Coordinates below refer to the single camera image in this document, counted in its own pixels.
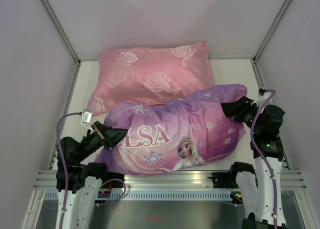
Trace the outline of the purple Elsa pillowcase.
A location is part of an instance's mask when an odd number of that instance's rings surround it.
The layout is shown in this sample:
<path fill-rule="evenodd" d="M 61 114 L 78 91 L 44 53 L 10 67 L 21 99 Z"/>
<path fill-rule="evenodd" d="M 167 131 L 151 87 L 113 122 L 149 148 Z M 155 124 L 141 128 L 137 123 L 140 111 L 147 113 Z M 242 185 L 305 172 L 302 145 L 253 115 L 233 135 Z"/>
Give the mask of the purple Elsa pillowcase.
<path fill-rule="evenodd" d="M 247 92 L 242 84 L 225 84 L 163 106 L 120 103 L 104 124 L 127 134 L 111 150 L 103 149 L 96 162 L 113 173 L 146 176 L 220 161 L 236 150 L 245 134 L 244 125 L 227 118 L 222 105 Z"/>

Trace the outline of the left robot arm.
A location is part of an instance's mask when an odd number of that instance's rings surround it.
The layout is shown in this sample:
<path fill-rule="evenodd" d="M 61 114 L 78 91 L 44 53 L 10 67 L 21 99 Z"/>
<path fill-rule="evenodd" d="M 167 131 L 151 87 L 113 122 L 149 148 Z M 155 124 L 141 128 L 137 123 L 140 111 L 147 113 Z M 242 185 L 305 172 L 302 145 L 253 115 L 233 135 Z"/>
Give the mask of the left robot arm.
<path fill-rule="evenodd" d="M 58 140 L 57 229 L 87 229 L 99 192 L 126 188 L 123 174 L 109 172 L 103 163 L 84 165 L 82 162 L 100 148 L 110 151 L 127 133 L 128 129 L 112 128 L 96 121 L 81 141 L 70 136 Z"/>

